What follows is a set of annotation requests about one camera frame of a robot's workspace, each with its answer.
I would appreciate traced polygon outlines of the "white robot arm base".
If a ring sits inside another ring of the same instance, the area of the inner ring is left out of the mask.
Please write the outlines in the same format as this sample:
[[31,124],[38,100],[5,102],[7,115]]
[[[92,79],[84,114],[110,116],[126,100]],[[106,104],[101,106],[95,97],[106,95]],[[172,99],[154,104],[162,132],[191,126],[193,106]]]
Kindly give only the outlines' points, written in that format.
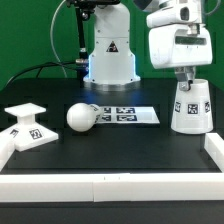
[[130,50],[130,12],[122,3],[97,6],[94,50],[84,86],[101,91],[124,91],[137,87],[135,55]]

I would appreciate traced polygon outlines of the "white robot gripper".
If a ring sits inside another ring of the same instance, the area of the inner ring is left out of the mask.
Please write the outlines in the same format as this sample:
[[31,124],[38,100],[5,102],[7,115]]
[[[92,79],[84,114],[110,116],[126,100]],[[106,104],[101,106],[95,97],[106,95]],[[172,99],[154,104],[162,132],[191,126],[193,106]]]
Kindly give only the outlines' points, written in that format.
[[175,75],[181,91],[190,90],[195,66],[212,62],[210,34],[198,19],[195,9],[158,10],[146,19],[151,63],[155,69],[177,67]]

